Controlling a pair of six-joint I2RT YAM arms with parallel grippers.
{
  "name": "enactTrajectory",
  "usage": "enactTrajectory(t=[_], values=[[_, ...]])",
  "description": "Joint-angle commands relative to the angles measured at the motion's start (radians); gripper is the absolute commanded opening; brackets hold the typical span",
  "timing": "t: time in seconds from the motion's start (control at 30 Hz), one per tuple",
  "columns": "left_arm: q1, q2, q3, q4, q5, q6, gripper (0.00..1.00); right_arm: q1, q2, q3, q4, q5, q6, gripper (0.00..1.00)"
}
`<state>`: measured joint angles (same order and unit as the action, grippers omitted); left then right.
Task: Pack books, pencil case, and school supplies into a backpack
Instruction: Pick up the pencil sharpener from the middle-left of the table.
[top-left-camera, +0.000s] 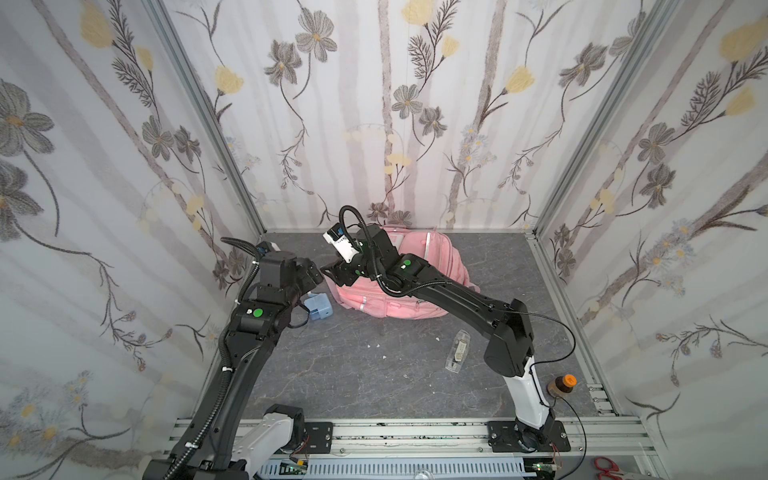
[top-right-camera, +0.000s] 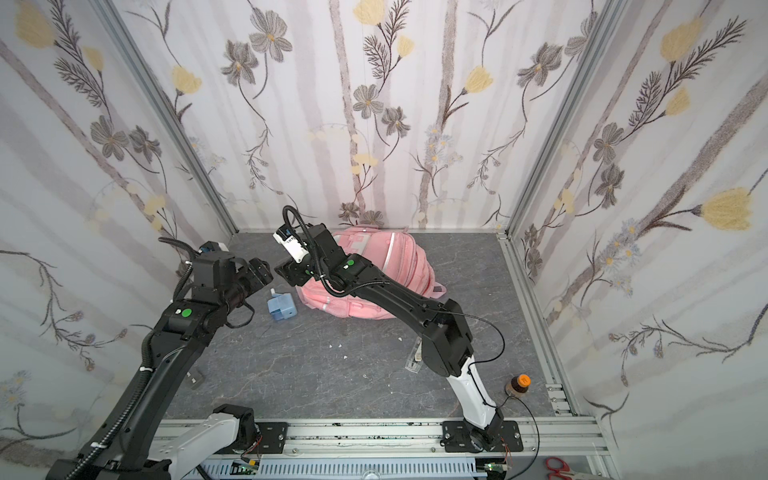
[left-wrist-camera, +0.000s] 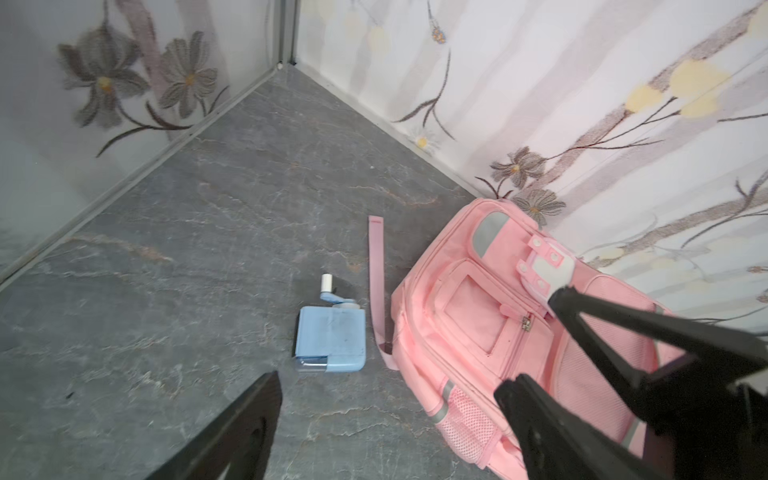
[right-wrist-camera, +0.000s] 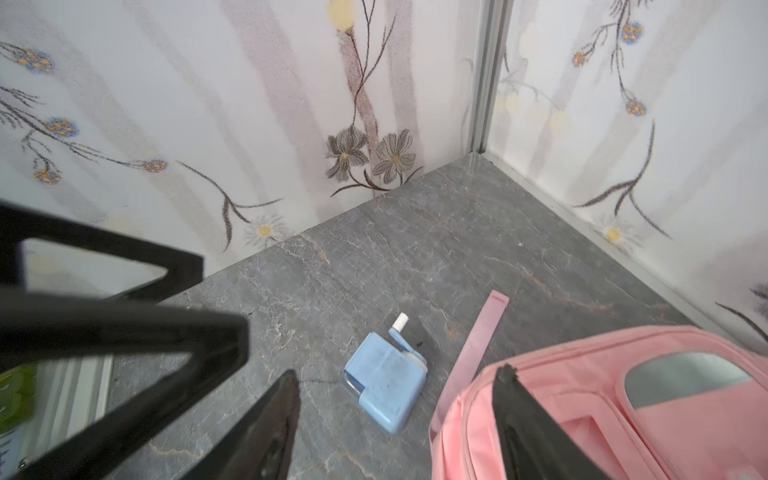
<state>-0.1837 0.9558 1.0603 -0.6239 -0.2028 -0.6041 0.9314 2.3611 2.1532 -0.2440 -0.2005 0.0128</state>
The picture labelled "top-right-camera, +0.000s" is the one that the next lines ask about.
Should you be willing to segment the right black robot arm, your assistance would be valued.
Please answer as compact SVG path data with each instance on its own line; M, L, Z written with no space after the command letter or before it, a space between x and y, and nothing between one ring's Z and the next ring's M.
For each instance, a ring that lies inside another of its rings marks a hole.
M504 405L493 401L477 371L479 364L502 357L506 339L500 334L500 351L489 359L477 360L467 320L488 326L493 323L464 313L452 299L440 302L418 294L388 277L366 257L345 253L325 225L309 225L292 205L282 208L282 218L284 224L274 238L290 258L275 272L294 287L315 280L334 299L369 301L402 321L421 338L425 365L447 379L462 407L459 424L463 431L446 432L441 445L448 453L491 453L500 447L508 458L512 433L505 428Z

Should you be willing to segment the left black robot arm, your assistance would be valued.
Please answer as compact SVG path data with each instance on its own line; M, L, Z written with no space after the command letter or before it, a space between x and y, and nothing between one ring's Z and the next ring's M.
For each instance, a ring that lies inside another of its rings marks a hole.
M191 432L159 449L151 447L186 374L228 316L268 286L267 262L246 260L224 245L193 249L170 305L141 344L141 363L106 421L72 459L58 459L50 479L181 479L221 451L247 453L263 435L250 407L222 405Z

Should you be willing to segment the light blue pencil sharpener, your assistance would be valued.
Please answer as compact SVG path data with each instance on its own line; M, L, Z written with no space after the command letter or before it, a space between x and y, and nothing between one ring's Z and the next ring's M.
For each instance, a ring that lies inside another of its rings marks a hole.
M271 290L271 298L267 302L267 308L272 319L276 322L295 317L298 313L294 299L290 293L279 293Z

